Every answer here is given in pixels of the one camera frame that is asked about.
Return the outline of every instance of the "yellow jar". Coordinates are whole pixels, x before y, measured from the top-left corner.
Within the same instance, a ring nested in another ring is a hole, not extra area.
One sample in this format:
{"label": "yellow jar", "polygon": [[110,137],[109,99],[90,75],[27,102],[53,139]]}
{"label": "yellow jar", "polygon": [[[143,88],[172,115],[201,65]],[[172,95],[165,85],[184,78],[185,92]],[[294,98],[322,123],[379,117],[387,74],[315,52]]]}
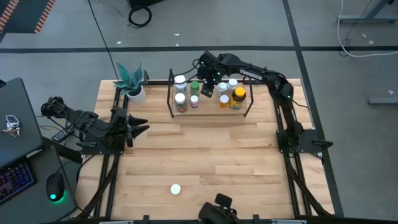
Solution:
{"label": "yellow jar", "polygon": [[245,98],[246,91],[244,91],[244,88],[237,87],[235,91],[232,92],[229,106],[234,110],[238,110],[242,107]]}

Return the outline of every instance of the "computer mouse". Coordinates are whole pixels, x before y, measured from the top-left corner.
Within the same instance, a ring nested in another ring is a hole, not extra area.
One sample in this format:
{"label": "computer mouse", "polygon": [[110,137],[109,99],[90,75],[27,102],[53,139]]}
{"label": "computer mouse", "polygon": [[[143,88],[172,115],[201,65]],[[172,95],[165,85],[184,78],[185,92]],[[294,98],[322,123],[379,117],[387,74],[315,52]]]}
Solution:
{"label": "computer mouse", "polygon": [[47,196],[50,201],[59,201],[63,196],[64,190],[62,174],[54,173],[47,178]]}

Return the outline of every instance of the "potted plant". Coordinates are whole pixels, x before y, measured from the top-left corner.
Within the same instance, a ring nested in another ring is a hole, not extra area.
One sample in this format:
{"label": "potted plant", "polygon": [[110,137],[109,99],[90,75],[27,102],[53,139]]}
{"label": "potted plant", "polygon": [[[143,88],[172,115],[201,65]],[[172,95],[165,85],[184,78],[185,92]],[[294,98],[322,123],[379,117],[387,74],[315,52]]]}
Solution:
{"label": "potted plant", "polygon": [[121,81],[113,82],[122,94],[127,95],[133,103],[140,103],[145,99],[145,90],[142,86],[141,64],[134,73],[129,73],[121,64],[117,63]]}

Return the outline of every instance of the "green bottle cap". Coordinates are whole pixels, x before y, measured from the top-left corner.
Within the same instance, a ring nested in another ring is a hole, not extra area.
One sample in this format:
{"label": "green bottle cap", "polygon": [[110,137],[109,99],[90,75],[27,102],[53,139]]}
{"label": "green bottle cap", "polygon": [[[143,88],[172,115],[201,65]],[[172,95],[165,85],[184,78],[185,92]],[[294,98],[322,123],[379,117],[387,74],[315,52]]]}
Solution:
{"label": "green bottle cap", "polygon": [[198,81],[191,82],[191,90],[199,90],[199,82]]}

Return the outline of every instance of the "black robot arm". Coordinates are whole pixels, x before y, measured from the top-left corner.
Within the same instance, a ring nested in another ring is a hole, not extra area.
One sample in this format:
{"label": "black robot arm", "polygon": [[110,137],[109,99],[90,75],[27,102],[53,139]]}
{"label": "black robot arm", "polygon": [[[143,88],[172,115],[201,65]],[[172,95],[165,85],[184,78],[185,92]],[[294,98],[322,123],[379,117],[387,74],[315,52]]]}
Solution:
{"label": "black robot arm", "polygon": [[73,110],[69,108],[61,97],[51,97],[41,107],[43,116],[48,118],[65,118],[70,125],[84,134],[84,139],[77,143],[87,154],[120,154],[119,147],[133,147],[133,139],[149,128],[142,125],[148,120],[127,115],[127,109],[114,107],[111,109],[110,122],[98,119],[98,115],[90,111]]}
{"label": "black robot arm", "polygon": [[211,97],[214,85],[218,84],[224,75],[241,74],[267,85],[271,97],[282,108],[287,124],[286,143],[292,148],[298,146],[303,126],[297,121],[293,107],[294,88],[283,74],[242,62],[233,54],[220,54],[215,57],[206,51],[199,58],[199,64],[197,76],[199,79],[205,79],[201,93],[208,97]]}

